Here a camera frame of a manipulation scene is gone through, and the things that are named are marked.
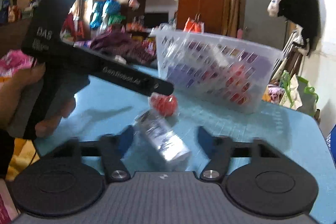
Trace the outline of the person's left hand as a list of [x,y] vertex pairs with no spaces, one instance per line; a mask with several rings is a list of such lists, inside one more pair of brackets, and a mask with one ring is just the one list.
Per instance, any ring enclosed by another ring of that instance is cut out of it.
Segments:
[[[37,83],[42,79],[46,67],[44,64],[35,65],[33,68],[21,69],[1,86],[1,129],[7,129],[18,107],[23,89]],[[67,118],[75,109],[76,100],[71,98],[58,113],[50,119],[43,120],[35,126],[39,138],[53,134],[62,118]]]

